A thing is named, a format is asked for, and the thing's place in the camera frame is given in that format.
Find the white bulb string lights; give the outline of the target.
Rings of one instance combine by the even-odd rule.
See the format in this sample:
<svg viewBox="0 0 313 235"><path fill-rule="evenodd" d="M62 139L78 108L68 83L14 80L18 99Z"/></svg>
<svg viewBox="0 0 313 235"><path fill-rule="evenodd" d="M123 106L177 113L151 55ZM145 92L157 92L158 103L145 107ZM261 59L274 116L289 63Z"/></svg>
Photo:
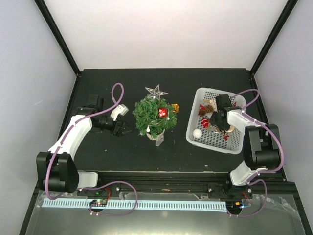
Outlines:
<svg viewBox="0 0 313 235"><path fill-rule="evenodd" d="M161 130L162 124L166 121L169 121L170 118L166 117L159 121L152 121L150 124L147 125L146 128L146 136L148 139L155 141L155 146L159 147L164 142L164 133L165 128ZM151 130L151 127L158 127L156 130Z"/></svg>

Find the small green christmas tree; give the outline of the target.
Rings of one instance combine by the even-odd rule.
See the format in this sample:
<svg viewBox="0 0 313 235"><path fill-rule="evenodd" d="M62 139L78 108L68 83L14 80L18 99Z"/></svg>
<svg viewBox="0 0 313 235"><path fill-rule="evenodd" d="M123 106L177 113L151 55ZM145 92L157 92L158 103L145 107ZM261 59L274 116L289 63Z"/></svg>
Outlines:
<svg viewBox="0 0 313 235"><path fill-rule="evenodd" d="M166 99L161 98L161 100L152 100L148 97L145 97L135 103L133 110L136 128L140 135L146 135L147 125L152 121L159 121L163 119L163 117L160 118L158 116L159 108L167 108L168 117L170 118L169 121L166 121L162 124L161 130L165 128L166 131L173 129L176 126L178 120L177 114L173 112L171 104L168 103ZM158 127L151 127L151 130L156 129L158 129Z"/></svg>

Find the red gift box ornament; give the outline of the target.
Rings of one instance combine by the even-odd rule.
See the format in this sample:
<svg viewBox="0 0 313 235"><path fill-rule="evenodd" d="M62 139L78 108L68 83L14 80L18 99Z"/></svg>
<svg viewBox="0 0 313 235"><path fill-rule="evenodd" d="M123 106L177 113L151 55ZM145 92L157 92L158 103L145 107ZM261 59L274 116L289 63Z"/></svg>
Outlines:
<svg viewBox="0 0 313 235"><path fill-rule="evenodd" d="M168 116L168 109L167 108L159 108L158 109L158 116L161 118Z"/></svg>

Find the silver star tree topper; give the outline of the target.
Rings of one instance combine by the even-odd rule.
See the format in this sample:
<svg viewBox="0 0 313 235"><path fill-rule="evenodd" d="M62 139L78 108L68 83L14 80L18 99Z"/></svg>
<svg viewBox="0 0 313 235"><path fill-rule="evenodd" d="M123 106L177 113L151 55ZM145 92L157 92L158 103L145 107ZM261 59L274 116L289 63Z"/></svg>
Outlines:
<svg viewBox="0 0 313 235"><path fill-rule="evenodd" d="M164 95L168 95L167 92L163 92L160 90L160 85L156 85L155 88L148 88L145 87L146 91L148 92L147 97L152 100L161 100L161 97Z"/></svg>

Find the gold gift box ornament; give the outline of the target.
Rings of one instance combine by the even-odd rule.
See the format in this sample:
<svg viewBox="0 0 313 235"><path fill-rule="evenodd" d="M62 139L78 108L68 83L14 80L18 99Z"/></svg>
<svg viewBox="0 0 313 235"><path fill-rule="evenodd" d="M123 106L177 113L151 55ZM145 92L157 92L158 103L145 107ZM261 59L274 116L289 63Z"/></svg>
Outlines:
<svg viewBox="0 0 313 235"><path fill-rule="evenodd" d="M180 106L178 104L172 103L171 106L173 108L173 112L174 113L178 113L179 112Z"/></svg>

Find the white perforated plastic basket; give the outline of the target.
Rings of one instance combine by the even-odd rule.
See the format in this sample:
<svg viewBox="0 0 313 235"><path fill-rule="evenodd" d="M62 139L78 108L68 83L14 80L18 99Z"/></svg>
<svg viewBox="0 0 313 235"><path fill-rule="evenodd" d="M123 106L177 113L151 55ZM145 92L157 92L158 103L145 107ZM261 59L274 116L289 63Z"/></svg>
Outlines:
<svg viewBox="0 0 313 235"><path fill-rule="evenodd" d="M203 118L211 118L212 114L208 113L203 117L199 116L200 105L206 106L212 104L216 96L220 94L227 94L231 97L232 106L243 107L246 104L245 98L241 95L236 96L234 93L212 88L197 89L188 121L186 140L197 147L226 154L239 154L243 148L244 134L237 128L234 128L227 134L223 134L215 130L214 127L206 129L201 125L201 120ZM201 129L202 131L202 136L198 139L193 137L193 131L195 129Z"/></svg>

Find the red santa ornament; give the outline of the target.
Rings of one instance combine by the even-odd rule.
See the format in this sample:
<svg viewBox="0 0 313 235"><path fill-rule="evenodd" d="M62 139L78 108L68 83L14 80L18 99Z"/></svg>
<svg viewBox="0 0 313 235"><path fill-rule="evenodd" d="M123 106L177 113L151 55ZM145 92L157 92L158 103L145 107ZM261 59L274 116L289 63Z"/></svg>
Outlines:
<svg viewBox="0 0 313 235"><path fill-rule="evenodd" d="M206 129L209 129L211 127L211 123L208 118L203 118L201 120L201 125L203 126L203 128L206 128Z"/></svg>

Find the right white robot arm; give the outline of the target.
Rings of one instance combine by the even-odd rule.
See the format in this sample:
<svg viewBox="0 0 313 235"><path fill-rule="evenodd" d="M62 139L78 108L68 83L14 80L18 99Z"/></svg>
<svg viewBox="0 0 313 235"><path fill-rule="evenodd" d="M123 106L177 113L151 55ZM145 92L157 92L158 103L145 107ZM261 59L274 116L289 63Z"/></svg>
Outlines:
<svg viewBox="0 0 313 235"><path fill-rule="evenodd" d="M231 105L226 94L216 96L217 110L209 123L226 133L234 126L244 134L243 161L222 185L225 196L234 197L252 185L252 179L263 172L275 173L284 163L284 152L280 143L279 129L275 124L265 124L248 115L242 108Z"/></svg>

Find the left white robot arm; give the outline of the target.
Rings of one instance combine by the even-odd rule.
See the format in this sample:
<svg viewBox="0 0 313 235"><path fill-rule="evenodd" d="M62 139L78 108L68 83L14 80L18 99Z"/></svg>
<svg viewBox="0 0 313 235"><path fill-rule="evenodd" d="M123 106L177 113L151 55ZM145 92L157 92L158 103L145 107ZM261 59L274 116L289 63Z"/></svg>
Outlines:
<svg viewBox="0 0 313 235"><path fill-rule="evenodd" d="M98 173L78 171L74 163L80 144L92 129L108 130L114 136L128 133L128 126L121 119L128 107L117 104L107 115L102 110L103 102L100 96L90 95L87 105L73 111L68 127L57 142L47 152L39 152L36 166L40 190L74 193L88 188L93 195L104 192L105 183L98 179Z"/></svg>

